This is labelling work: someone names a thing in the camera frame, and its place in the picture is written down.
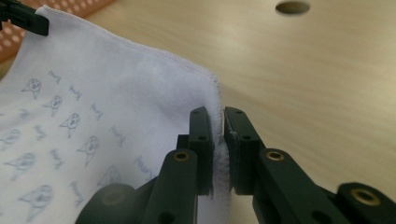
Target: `orange mat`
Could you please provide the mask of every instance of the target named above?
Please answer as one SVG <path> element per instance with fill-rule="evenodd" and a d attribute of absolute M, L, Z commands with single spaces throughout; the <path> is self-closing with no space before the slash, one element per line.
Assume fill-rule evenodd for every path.
<path fill-rule="evenodd" d="M 21 0 L 20 2 L 32 8 L 47 5 L 79 17 L 85 17 L 100 7 L 114 0 Z M 15 55 L 21 46 L 25 31 L 3 22 L 3 30 L 0 31 L 0 62 Z"/>

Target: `black clip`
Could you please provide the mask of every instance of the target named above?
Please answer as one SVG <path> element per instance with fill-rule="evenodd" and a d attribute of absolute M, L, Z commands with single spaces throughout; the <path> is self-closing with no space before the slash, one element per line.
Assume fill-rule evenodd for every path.
<path fill-rule="evenodd" d="M 0 21 L 11 20 L 11 23 L 35 33 L 48 35 L 50 22 L 47 18 L 36 15 L 35 10 L 16 0 L 0 0 Z"/>

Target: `light wood surface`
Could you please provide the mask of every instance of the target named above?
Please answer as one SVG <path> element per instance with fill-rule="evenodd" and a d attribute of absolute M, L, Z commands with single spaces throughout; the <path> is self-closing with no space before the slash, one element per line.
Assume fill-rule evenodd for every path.
<path fill-rule="evenodd" d="M 396 2 L 117 0 L 89 20 L 215 72 L 224 105 L 320 186 L 366 183 L 396 200 Z M 0 76 L 9 63 L 0 65 Z M 232 224 L 258 223 L 233 196 Z"/>

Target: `table surface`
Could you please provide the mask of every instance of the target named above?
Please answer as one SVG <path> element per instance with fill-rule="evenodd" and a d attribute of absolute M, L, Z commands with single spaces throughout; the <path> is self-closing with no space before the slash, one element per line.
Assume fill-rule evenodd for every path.
<path fill-rule="evenodd" d="M 278 3 L 117 0 L 88 19 L 215 72 L 223 104 L 318 185 L 356 181 L 396 200 L 396 2 L 308 0 L 299 16 Z M 230 223 L 258 223 L 251 197 L 233 196 Z"/>

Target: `brass screw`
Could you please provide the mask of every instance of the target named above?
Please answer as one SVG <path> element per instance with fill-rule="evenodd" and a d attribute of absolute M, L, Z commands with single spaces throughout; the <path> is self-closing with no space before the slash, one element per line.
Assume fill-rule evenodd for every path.
<path fill-rule="evenodd" d="M 281 153 L 279 153 L 277 151 L 269 151 L 265 155 L 271 161 L 283 161 L 283 160 L 285 160 L 285 157 Z"/>
<path fill-rule="evenodd" d="M 364 203 L 370 206 L 379 206 L 381 204 L 381 200 L 370 190 L 352 189 L 350 193 L 352 194 L 353 198 L 360 203 Z"/>
<path fill-rule="evenodd" d="M 120 188 L 110 189 L 102 197 L 102 203 L 108 206 L 120 204 L 125 199 L 125 192 Z"/>
<path fill-rule="evenodd" d="M 187 161 L 190 159 L 190 155 L 186 152 L 178 152 L 174 156 L 175 161 Z"/>

